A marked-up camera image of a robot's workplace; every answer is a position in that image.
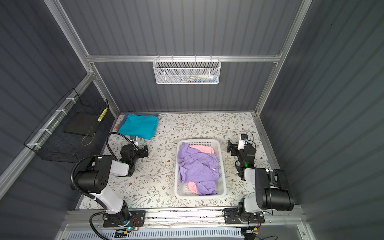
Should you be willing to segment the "white plastic laundry basket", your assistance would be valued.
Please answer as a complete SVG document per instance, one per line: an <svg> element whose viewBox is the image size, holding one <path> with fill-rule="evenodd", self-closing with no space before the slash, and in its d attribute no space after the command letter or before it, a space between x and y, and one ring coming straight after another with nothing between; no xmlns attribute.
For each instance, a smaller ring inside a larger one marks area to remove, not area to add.
<svg viewBox="0 0 384 240"><path fill-rule="evenodd" d="M178 199L185 199L185 200L209 200L209 199L219 199L223 198L227 194L227 185L226 185L226 177L225 177L225 169L224 169L224 163L223 163L223 157L222 157L222 150L219 141L214 139L189 139L189 140L182 140L178 142L177 145L177 155L179 148L182 143L188 143L191 146L192 145L204 145L212 147L215 151L215 154L219 161L219 169L220 169L220 179L216 181L217 186L217 194L216 195L207 195L207 196L199 196L197 194L192 193L186 185L181 185L178 183L179 175L178 175L178 160L176 160L176 171L175 171L175 196Z"/></svg>

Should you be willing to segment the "purple printed t shirt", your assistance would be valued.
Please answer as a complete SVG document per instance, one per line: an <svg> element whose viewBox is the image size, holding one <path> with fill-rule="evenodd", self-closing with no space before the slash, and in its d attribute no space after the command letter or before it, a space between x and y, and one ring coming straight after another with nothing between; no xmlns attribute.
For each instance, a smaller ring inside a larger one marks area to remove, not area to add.
<svg viewBox="0 0 384 240"><path fill-rule="evenodd" d="M218 193L216 181L220 179L220 166L215 153L205 154L191 148L188 143L182 143L177 160L179 184L187 186L188 182L196 183L199 188L199 196Z"/></svg>

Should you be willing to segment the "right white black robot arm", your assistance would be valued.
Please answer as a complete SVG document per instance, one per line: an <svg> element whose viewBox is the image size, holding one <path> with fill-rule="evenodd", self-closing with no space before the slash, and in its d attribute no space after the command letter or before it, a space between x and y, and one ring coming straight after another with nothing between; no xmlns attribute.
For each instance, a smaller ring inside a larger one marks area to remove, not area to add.
<svg viewBox="0 0 384 240"><path fill-rule="evenodd" d="M242 198L235 208L222 210L226 224L264 223L264 210L292 211L294 197L283 170L257 168L256 143L249 139L248 133L242 134L237 144L228 141L227 152L237 157L235 168L242 181L255 184L255 191Z"/></svg>

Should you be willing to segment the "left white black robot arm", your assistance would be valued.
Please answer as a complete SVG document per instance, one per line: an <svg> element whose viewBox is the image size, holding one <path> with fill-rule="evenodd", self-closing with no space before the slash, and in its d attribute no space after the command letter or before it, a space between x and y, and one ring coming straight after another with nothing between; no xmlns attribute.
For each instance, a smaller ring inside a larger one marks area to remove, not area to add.
<svg viewBox="0 0 384 240"><path fill-rule="evenodd" d="M121 147L118 159L109 144L112 135L122 137L128 142ZM130 177L136 170L136 162L149 156L148 145L138 146L137 138L128 138L119 133L106 136L109 155L90 155L80 159L72 168L71 188L98 203L103 211L104 226L125 227L137 220L130 213L126 201L118 197L109 185L109 176Z"/></svg>

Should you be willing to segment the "folded teal t shirt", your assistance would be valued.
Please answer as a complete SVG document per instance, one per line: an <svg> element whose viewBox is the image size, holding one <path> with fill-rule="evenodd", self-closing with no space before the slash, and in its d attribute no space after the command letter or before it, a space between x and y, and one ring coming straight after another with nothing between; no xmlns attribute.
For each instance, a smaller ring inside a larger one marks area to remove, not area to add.
<svg viewBox="0 0 384 240"><path fill-rule="evenodd" d="M151 140L156 134L159 118L129 115L125 124L118 131L126 136L136 136Z"/></svg>

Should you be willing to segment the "folded blue grey t shirt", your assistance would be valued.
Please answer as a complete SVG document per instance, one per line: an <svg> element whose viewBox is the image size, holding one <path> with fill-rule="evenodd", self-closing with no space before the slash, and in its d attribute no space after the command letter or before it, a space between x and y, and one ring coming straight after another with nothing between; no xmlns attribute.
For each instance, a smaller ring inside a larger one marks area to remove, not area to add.
<svg viewBox="0 0 384 240"><path fill-rule="evenodd" d="M116 126L116 130L119 131L120 128L125 124L129 115L134 116L142 116L142 117L159 117L158 114L146 114L146 113L134 113L134 112L126 112L122 121Z"/></svg>

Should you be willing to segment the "yellow marker pen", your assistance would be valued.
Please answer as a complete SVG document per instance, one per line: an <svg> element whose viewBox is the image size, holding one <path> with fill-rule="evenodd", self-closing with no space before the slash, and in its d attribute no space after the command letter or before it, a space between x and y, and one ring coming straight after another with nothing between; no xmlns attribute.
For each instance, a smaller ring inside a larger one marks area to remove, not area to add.
<svg viewBox="0 0 384 240"><path fill-rule="evenodd" d="M99 115L97 121L98 121L98 122L101 122L101 121L103 120L103 118L104 118L104 116L106 115L107 112L108 112L108 107L106 107L106 108L100 113L100 115Z"/></svg>

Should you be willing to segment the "pink crumpled t shirt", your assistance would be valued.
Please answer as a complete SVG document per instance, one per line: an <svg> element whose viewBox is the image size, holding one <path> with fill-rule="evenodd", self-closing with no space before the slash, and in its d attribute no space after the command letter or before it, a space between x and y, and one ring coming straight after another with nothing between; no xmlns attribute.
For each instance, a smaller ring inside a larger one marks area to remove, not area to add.
<svg viewBox="0 0 384 240"><path fill-rule="evenodd" d="M193 146L191 146L191 148L199 150L200 152L205 153L205 154L214 154L215 153L214 149L211 147L208 147L208 146L193 145ZM187 186L188 186L189 190L192 191L194 194L200 195L199 188L197 187L196 183L188 182Z"/></svg>

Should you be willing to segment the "markers in white basket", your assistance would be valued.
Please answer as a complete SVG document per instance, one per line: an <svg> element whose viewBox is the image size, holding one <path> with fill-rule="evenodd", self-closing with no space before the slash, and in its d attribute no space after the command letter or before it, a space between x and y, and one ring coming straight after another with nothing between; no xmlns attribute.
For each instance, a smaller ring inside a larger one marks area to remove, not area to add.
<svg viewBox="0 0 384 240"><path fill-rule="evenodd" d="M194 75L194 76L184 76L182 78L176 79L180 83L192 83L192 84L216 84L219 82L219 76L217 75Z"/></svg>

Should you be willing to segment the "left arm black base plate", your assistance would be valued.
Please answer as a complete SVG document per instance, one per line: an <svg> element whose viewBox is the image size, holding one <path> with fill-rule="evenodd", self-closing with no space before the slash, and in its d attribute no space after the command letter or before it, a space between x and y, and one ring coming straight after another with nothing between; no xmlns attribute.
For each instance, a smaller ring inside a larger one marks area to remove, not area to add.
<svg viewBox="0 0 384 240"><path fill-rule="evenodd" d="M103 214L104 228L143 227L145 211L122 211L117 214Z"/></svg>

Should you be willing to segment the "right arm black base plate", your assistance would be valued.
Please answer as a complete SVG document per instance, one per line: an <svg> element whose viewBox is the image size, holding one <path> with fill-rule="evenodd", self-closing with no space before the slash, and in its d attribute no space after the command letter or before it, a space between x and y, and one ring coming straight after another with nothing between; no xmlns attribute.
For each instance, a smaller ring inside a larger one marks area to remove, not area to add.
<svg viewBox="0 0 384 240"><path fill-rule="evenodd" d="M248 213L239 212L237 208L225 208L221 211L226 225L235 224L263 224L265 218L263 212Z"/></svg>

